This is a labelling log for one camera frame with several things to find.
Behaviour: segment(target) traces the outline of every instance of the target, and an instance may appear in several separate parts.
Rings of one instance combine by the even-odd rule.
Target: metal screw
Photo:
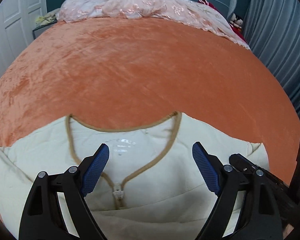
[[[77,171],[77,167],[76,166],[72,166],[69,168],[69,172],[70,173],[75,173]]]
[[[233,168],[230,165],[225,165],[223,168],[225,169],[225,171],[228,171],[228,172],[233,170]]]
[[[46,175],[44,171],[39,172],[38,177],[43,178]]]
[[[262,171],[262,170],[257,170],[257,171],[256,171],[256,174],[257,174],[258,176],[263,176],[263,171]]]

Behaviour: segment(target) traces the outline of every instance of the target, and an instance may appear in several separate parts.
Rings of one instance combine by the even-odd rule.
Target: v-neck
[[[130,175],[126,176],[121,183],[121,189],[123,190],[125,184],[130,181],[131,179],[135,178],[136,176],[140,175],[141,173],[143,173],[144,171],[148,170],[149,168],[153,167],[154,165],[156,165],[171,149],[171,147],[173,146],[173,143],[176,140],[178,131],[179,131],[179,127],[180,127],[180,123],[181,123],[181,117],[182,117],[182,113],[175,111],[169,115],[167,115],[166,117],[162,118],[161,120],[154,122],[152,124],[149,125],[143,125],[143,126],[138,126],[138,127],[133,127],[133,128],[126,128],[126,129],[103,129],[103,128],[97,128],[94,127],[92,125],[86,124],[84,122],[82,122],[81,120],[79,120],[76,116],[74,115],[68,115],[66,117],[66,131],[67,131],[67,135],[68,135],[68,140],[69,140],[69,149],[70,149],[70,154],[72,156],[72,158],[74,159],[74,161],[77,163],[77,165],[79,165],[81,163],[82,160],[80,160],[78,158],[78,156],[75,153],[74,150],[74,140],[73,140],[73,135],[71,132],[71,127],[70,127],[70,119],[74,119],[75,121],[77,121],[79,124],[81,124],[82,126],[98,131],[98,132],[109,132],[109,133],[114,133],[114,132],[129,132],[129,131],[135,131],[135,130],[141,130],[141,129],[146,129],[146,128],[151,128],[151,127],[155,127],[171,118],[175,117],[175,121],[174,121],[174,125],[170,134],[170,139],[167,142],[165,148],[162,150],[162,152],[160,152],[159,155],[157,155],[157,157],[155,157],[152,161],[150,161],[149,163],[147,163],[146,165],[144,165],[143,167],[139,168],[138,170],[134,171],[133,173],[131,173]],[[110,179],[110,177],[106,174],[106,173],[102,173],[101,176],[107,181],[107,183],[109,184],[109,186],[111,188],[114,188],[114,183],[112,182],[112,180]]]

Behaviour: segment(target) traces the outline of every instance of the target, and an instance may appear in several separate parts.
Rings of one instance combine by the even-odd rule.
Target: blue gripper pad
[[[105,168],[109,159],[109,147],[104,145],[98,155],[92,161],[91,165],[87,169],[82,178],[81,193],[85,197],[88,193],[91,193],[96,186],[100,175]]]
[[[208,189],[218,195],[220,192],[219,176],[208,160],[208,153],[195,143],[192,146],[192,156]]]

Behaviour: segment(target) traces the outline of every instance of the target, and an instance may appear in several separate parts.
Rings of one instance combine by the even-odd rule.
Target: white zipper slider
[[[121,185],[120,184],[115,184],[113,187],[113,192],[112,194],[114,195],[115,200],[117,201],[118,207],[119,209],[124,209],[124,205],[123,205],[123,190],[121,190]]]

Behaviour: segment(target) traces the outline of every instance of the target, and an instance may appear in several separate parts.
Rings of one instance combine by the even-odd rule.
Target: gray curtain
[[[252,52],[282,85],[300,118],[299,1],[251,0],[244,22]]]

